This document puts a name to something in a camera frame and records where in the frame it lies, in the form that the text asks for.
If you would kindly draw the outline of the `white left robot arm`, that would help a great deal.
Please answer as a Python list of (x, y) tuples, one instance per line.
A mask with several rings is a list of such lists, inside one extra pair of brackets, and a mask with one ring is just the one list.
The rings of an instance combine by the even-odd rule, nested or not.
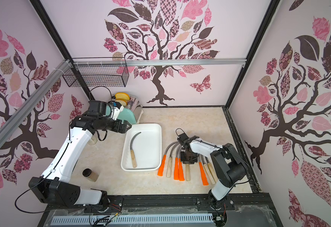
[(107, 192), (82, 189), (70, 184), (71, 175), (81, 152), (97, 131), (125, 134), (132, 125), (111, 118), (78, 116), (70, 124), (69, 134), (52, 163), (40, 177), (33, 177), (28, 186), (41, 203), (73, 207), (89, 205), (104, 211), (109, 207)]

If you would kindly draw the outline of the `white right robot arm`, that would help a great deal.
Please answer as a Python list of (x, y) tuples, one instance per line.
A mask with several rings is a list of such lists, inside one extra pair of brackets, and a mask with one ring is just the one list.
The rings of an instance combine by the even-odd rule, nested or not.
[(212, 202), (225, 199), (237, 182), (248, 173), (249, 166), (230, 143), (223, 146), (216, 145), (198, 136), (188, 137), (186, 133), (177, 136), (177, 141), (183, 149), (182, 163), (194, 164), (202, 158), (212, 161), (217, 178), (215, 186), (209, 192)]

